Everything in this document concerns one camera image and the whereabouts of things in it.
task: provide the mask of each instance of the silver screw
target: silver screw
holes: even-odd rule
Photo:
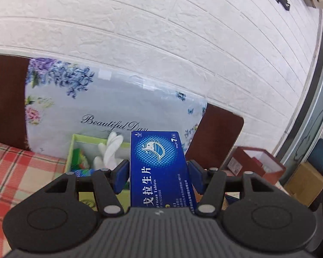
[[[200,205],[197,209],[202,213],[212,213],[215,211],[215,207],[212,205]]]
[[[119,206],[115,206],[115,205],[106,206],[104,208],[104,212],[107,214],[116,214],[116,213],[119,213],[120,211],[121,211],[121,208]]]

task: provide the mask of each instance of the stomach illustration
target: stomach illustration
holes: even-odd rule
[[[145,147],[142,148],[142,150],[153,152],[157,156],[159,162],[161,162],[165,155],[164,147],[158,142],[148,142],[146,143]]]

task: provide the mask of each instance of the red box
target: red box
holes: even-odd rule
[[[227,167],[236,176],[241,176],[247,170],[252,171],[273,185],[286,171],[265,149],[243,146],[237,147]]]

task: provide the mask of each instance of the red and white checkered cloth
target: red and white checkered cloth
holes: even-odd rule
[[[66,160],[0,143],[0,257],[10,251],[2,220],[16,204],[59,177]]]

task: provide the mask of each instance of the white brick wall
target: white brick wall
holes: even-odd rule
[[[237,144],[272,151],[296,108],[319,10],[289,0],[0,0],[0,53],[126,69],[245,119]]]

